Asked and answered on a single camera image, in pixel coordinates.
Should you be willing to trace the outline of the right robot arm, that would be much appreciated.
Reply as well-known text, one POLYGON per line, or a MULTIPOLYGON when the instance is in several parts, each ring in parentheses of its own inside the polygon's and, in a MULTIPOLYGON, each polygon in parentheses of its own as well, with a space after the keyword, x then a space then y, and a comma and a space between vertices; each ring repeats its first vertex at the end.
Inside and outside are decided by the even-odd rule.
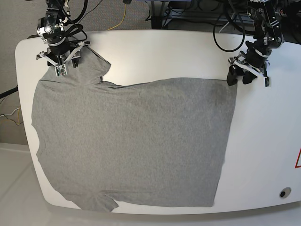
POLYGON ((78 67, 81 49, 89 46, 87 34, 79 22, 87 10, 88 1, 84 1, 79 16, 71 19, 67 0, 47 0, 47 10, 38 22, 37 35, 48 45, 46 51, 36 55, 36 59, 44 58, 48 66, 53 66, 57 77, 67 75, 67 64, 71 61, 78 67))

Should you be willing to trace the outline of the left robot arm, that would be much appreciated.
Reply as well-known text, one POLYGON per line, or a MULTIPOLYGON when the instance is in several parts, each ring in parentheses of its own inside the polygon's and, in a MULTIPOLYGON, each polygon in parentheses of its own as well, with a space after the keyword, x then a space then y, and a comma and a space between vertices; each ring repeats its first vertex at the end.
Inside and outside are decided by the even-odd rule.
POLYGON ((249 0, 247 13, 253 20, 255 41, 246 41, 247 51, 241 51, 238 56, 229 59, 226 81, 229 86, 233 86, 237 84, 238 78, 242 77, 243 84, 250 84, 262 75, 265 87, 268 87, 270 84, 267 74, 268 57, 273 49, 279 48, 284 42, 280 23, 270 0, 249 0))

